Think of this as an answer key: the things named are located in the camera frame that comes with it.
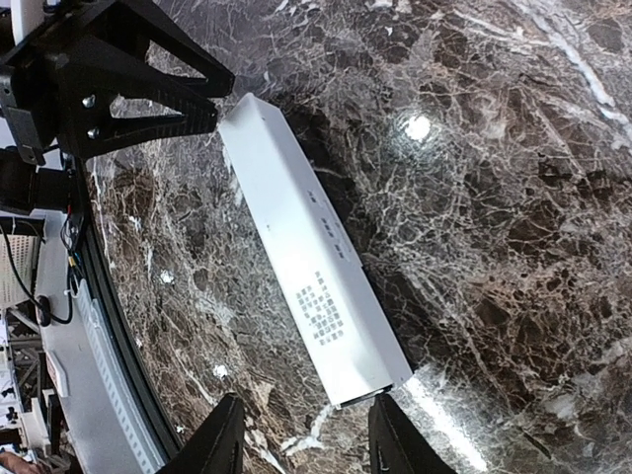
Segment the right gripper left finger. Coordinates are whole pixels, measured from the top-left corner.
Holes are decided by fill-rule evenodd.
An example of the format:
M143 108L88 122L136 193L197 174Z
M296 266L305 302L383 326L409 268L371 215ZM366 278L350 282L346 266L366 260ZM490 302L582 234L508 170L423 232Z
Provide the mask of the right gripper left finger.
M180 452L158 474L243 472L245 410L235 394L224 395Z

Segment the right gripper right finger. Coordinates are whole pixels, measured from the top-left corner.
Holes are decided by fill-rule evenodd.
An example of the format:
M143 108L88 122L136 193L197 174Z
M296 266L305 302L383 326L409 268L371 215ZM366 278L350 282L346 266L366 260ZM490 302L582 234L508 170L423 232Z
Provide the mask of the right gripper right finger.
M388 394L368 413L370 469L376 474L455 474Z

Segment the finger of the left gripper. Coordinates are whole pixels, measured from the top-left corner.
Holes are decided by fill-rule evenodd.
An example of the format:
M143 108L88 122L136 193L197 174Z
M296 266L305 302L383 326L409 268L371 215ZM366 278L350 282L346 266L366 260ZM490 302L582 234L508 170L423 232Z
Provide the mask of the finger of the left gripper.
M74 53L58 64L64 152L93 158L144 142L213 131L215 84L165 74L127 54Z
M219 99L235 76L152 1L97 1L88 6L88 91L126 99ZM150 44L188 65L196 77L147 62Z

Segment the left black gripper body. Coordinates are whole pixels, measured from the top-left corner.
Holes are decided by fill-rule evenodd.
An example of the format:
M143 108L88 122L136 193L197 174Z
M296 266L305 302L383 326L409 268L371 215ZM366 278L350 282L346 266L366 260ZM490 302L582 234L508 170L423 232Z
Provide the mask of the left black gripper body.
M43 165L46 148L84 160L119 147L119 4L66 7L1 60L1 108L12 152Z

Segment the white remote control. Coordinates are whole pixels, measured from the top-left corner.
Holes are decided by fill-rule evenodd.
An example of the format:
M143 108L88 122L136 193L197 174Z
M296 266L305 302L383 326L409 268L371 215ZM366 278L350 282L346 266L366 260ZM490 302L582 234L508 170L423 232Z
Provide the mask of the white remote control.
M330 403L404 384L411 365L281 110L247 94L218 131Z

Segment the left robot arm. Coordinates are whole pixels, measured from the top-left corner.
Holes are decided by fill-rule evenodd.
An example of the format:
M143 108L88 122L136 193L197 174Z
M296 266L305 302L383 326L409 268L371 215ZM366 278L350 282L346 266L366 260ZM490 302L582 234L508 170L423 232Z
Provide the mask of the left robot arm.
M152 1L19 2L1 13L1 207L65 209L84 162L215 130L234 76Z

